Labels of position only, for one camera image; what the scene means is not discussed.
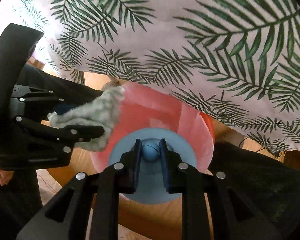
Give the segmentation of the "person's left hand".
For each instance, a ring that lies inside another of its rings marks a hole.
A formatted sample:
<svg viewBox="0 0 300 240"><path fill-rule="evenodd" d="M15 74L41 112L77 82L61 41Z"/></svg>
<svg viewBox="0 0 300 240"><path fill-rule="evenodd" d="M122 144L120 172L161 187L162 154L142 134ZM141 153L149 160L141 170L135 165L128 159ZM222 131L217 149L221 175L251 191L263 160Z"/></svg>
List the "person's left hand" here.
<svg viewBox="0 0 300 240"><path fill-rule="evenodd" d="M0 185L7 185L13 178L14 171L5 171L0 169Z"/></svg>

